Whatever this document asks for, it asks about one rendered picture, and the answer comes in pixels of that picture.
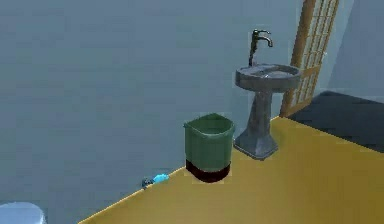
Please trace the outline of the green waste bin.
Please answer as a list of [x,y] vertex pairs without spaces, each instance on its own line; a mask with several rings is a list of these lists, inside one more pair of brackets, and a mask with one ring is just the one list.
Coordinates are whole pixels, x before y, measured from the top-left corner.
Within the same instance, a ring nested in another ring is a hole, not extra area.
[[234,123],[217,113],[186,122],[185,166],[197,179],[214,183],[230,171]]

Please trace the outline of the dark metal faucet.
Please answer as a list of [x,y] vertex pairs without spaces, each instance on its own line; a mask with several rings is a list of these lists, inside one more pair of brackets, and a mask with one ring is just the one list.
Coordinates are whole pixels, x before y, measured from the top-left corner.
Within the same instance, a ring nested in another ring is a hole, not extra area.
[[251,45],[250,45],[250,52],[249,52],[249,57],[248,57],[248,65],[252,66],[254,64],[254,55],[257,50],[257,45],[259,40],[265,40],[268,44],[269,47],[273,46],[273,41],[271,38],[266,37],[266,36],[261,36],[261,33],[267,33],[270,34],[270,31],[267,30],[259,30],[259,29],[254,29],[252,31],[251,35]]

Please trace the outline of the grey pedestal sink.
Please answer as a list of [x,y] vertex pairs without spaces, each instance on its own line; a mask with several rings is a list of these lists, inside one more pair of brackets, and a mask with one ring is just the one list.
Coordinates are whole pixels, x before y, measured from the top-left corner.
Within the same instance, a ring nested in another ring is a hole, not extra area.
[[233,143],[236,149],[256,160],[264,160],[278,150],[270,133],[272,95],[296,88],[301,75],[299,68],[280,64],[236,70],[235,84],[254,93],[247,126]]

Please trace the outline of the wooden lattice room door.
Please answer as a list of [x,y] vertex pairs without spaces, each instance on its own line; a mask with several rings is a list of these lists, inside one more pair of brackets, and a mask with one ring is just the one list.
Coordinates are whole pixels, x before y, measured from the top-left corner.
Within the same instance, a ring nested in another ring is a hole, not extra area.
[[288,117],[311,103],[339,0],[303,0],[291,65],[302,75],[297,88],[283,96],[280,117]]

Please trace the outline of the blue spray bottle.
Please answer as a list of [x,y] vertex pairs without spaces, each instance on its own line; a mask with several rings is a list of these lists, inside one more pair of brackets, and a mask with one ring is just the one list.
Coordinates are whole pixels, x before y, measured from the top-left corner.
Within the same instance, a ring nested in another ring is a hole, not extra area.
[[141,182],[141,187],[143,189],[146,189],[149,185],[157,184],[157,183],[163,182],[163,181],[168,180],[168,179],[169,179],[168,174],[165,174],[165,173],[157,174],[151,178],[144,178]]

